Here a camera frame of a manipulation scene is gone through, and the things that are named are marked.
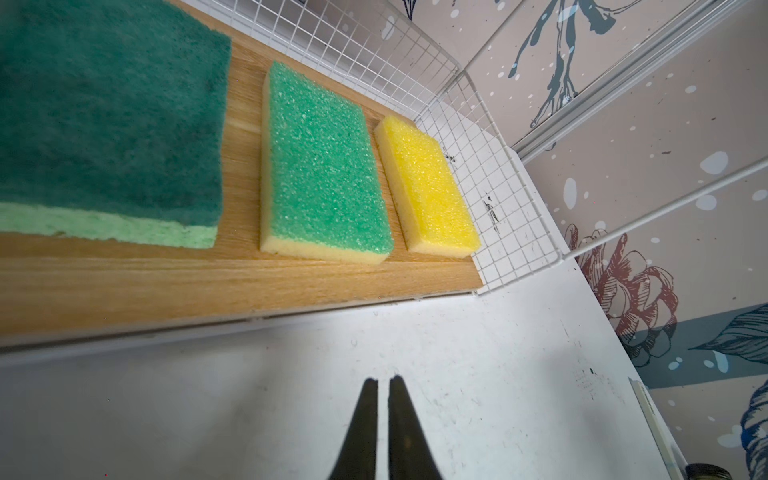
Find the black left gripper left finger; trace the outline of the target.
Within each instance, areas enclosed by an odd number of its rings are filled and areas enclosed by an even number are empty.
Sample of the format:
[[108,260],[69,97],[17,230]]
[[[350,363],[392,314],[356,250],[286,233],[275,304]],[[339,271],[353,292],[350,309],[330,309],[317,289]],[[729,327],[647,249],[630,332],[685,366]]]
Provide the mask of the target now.
[[378,381],[363,382],[347,434],[329,479],[373,480],[378,441]]

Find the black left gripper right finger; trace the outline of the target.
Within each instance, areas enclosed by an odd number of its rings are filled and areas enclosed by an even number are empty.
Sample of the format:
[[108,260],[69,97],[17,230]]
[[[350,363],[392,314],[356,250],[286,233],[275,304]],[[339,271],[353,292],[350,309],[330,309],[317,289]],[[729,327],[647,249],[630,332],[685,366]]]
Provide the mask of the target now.
[[405,381],[399,375],[389,383],[388,472],[390,480],[443,479]]

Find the light green sponge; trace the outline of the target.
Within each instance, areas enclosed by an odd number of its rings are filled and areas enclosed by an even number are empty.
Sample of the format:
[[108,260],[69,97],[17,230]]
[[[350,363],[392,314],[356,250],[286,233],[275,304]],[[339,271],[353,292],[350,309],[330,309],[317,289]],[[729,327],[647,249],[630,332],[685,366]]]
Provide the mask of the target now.
[[370,265],[394,249],[362,108],[280,62],[263,85],[259,246]]

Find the yellow sponge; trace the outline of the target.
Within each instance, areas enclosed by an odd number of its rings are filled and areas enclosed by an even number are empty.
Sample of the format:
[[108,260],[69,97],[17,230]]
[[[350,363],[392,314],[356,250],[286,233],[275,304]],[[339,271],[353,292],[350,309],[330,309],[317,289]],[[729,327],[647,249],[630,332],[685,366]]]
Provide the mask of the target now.
[[407,249],[464,259],[481,247],[469,209],[442,149],[395,116],[374,129]]

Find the dark green sponge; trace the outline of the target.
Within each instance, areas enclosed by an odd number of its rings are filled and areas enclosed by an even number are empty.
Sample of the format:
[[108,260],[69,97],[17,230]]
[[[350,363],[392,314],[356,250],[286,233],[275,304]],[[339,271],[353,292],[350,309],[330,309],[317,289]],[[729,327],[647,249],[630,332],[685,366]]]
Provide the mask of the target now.
[[166,1],[1,5],[1,229],[209,249],[231,39]]

